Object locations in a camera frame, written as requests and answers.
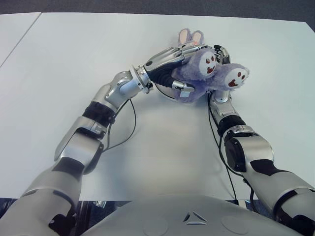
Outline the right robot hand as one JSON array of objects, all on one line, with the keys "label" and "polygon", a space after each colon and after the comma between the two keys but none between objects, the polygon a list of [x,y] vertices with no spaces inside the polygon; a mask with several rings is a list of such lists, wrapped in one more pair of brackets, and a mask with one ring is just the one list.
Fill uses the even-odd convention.
[{"label": "right robot hand", "polygon": [[227,49],[221,45],[214,45],[215,55],[218,63],[220,64],[230,64],[230,55]]}]

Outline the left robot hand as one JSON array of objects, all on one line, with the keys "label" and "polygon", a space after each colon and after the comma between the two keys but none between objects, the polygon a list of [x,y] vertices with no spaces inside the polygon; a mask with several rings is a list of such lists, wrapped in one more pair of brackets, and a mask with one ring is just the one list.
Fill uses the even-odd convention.
[{"label": "left robot hand", "polygon": [[180,91],[193,92],[195,91],[193,85],[174,79],[172,72],[174,69],[187,64],[197,52],[206,49],[210,49],[210,46],[201,44],[183,48],[170,47],[148,59],[143,68],[149,79],[156,84]]}]

